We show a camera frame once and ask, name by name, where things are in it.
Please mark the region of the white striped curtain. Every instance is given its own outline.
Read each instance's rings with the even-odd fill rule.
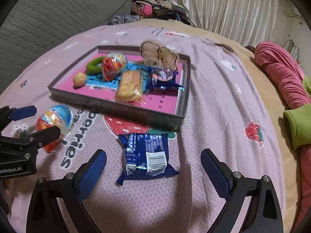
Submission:
[[[173,0],[183,6],[197,27],[241,45],[256,46],[270,39],[278,0]]]

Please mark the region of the gray quilted headboard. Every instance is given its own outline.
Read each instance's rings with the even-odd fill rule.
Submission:
[[[19,0],[0,28],[0,94],[53,47],[130,13],[131,0]]]

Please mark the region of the screw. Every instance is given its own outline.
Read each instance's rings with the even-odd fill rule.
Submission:
[[[30,157],[31,157],[30,153],[26,153],[26,154],[24,155],[24,158],[25,158],[25,159],[30,159]]]
[[[240,172],[234,172],[233,176],[239,179],[242,177],[242,174]]]
[[[38,182],[38,183],[42,183],[44,180],[45,180],[44,177],[40,177],[40,178],[37,179],[37,182]]]
[[[263,180],[266,181],[266,182],[269,182],[271,179],[270,179],[269,176],[265,175],[265,176],[263,177]]]
[[[67,180],[71,180],[74,176],[75,176],[75,175],[74,175],[74,173],[72,173],[72,172],[67,173],[67,174],[66,174],[66,179],[67,179]]]

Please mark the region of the tray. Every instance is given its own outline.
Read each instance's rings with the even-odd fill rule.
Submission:
[[[149,92],[143,97],[140,106],[133,106],[113,101],[118,80],[103,83],[103,80],[95,78],[96,76],[88,76],[86,86],[77,90],[73,88],[73,77],[76,73],[79,71],[84,72],[88,62],[110,52],[125,54],[129,60],[130,69],[135,70],[144,67],[143,58],[137,46],[96,46],[68,66],[52,81],[48,86],[52,97],[55,100],[145,123],[152,127],[178,131],[185,118],[188,104],[190,85],[189,57],[179,54],[179,74],[176,76],[176,83],[185,88],[183,91]]]

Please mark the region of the green ring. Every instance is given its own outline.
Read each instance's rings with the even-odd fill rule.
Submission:
[[[98,66],[98,64],[101,63],[104,58],[105,58],[105,56],[99,57],[99,58],[96,58],[96,59],[92,60],[91,62],[89,62],[86,65],[86,74],[87,75],[101,74],[101,66]]]

